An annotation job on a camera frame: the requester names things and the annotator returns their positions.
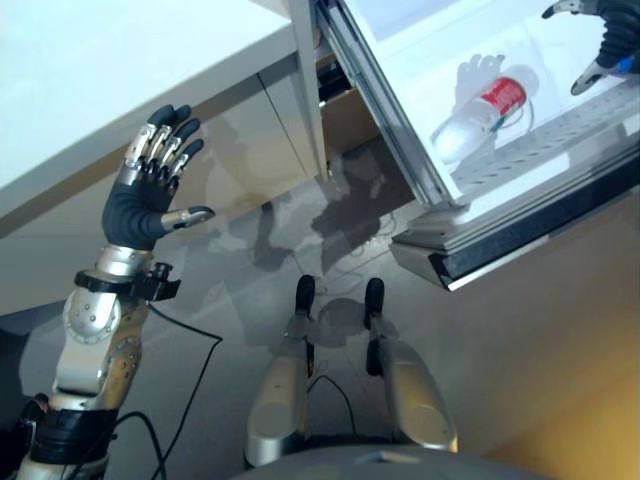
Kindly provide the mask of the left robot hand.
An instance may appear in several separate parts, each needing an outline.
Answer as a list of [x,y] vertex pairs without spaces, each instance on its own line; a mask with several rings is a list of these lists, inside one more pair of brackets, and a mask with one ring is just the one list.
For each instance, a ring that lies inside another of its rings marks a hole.
[[101,225],[110,244],[151,251],[167,234],[215,216],[202,205],[171,208],[185,170],[204,147],[192,138],[200,125],[190,106],[165,105],[140,127],[103,209]]

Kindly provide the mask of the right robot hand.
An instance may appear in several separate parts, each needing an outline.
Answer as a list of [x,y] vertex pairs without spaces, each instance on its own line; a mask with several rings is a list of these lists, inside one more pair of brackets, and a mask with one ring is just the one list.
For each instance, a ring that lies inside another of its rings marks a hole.
[[564,12],[598,17],[604,22],[598,53],[571,86],[573,96],[582,95],[602,78],[639,74],[638,1],[556,1],[541,13],[541,18],[547,20]]

